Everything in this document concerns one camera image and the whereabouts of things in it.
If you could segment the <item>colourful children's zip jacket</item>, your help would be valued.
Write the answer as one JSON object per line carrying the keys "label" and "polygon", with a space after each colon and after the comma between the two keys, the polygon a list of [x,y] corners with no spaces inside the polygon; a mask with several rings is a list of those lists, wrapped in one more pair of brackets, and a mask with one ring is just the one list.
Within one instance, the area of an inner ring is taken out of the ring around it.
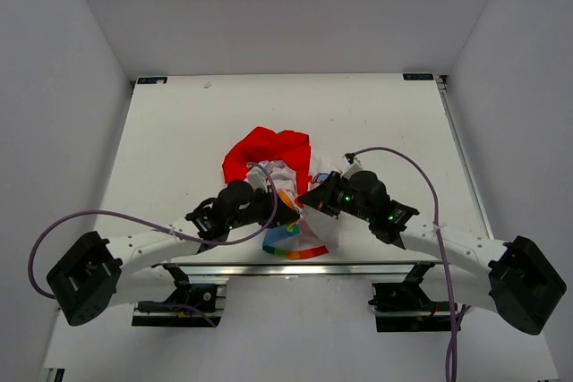
{"label": "colourful children's zip jacket", "polygon": [[246,181],[249,163],[269,161],[269,174],[278,197],[300,218],[293,224],[268,229],[261,248],[264,252],[286,260],[318,258],[338,246],[337,222],[322,214],[313,215],[298,198],[324,183],[331,172],[343,171],[336,164],[314,151],[310,136],[295,131],[274,132],[256,127],[236,143],[225,155],[222,164],[224,181]]}

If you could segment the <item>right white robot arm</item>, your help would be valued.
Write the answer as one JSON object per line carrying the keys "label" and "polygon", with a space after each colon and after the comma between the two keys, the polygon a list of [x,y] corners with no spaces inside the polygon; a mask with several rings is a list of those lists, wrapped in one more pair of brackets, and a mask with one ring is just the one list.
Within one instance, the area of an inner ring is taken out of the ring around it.
{"label": "right white robot arm", "polygon": [[519,331],[538,335],[567,291],[539,247],[518,236],[511,242],[480,239],[439,227],[412,207],[393,200],[377,175],[358,171],[350,177],[331,173],[300,202],[328,216],[346,213],[363,220],[380,241],[421,252],[465,270],[478,287],[464,303],[489,309]]}

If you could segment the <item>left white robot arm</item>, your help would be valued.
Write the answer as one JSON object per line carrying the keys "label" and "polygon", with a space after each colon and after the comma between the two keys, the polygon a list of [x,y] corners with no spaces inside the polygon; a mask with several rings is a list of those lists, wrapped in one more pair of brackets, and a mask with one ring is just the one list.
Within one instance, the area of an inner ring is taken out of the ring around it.
{"label": "left white robot arm", "polygon": [[298,218],[274,185],[232,181],[168,227],[148,223],[144,233],[115,239],[96,231],[82,235],[48,272],[47,283],[68,324],[81,326],[128,301],[136,277],[160,277],[173,258],[226,245],[236,228],[259,225],[265,231]]}

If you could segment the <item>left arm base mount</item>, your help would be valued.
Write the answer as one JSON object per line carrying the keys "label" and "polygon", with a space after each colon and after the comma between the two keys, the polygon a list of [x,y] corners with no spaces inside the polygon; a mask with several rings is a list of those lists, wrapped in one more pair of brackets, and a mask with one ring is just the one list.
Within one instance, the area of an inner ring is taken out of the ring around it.
{"label": "left arm base mount", "polygon": [[216,328],[226,305],[226,281],[191,280],[177,265],[168,263],[160,268],[169,274],[173,290],[160,301],[138,302],[134,306],[133,327]]}

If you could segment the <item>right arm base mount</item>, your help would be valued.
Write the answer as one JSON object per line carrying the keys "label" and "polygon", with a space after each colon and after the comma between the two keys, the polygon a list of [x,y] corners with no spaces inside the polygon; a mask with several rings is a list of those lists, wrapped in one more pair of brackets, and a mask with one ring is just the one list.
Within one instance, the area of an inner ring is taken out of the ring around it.
{"label": "right arm base mount", "polygon": [[433,333],[450,331],[448,299],[433,301],[422,283],[435,268],[431,262],[415,263],[399,282],[372,285],[372,308],[378,333]]}

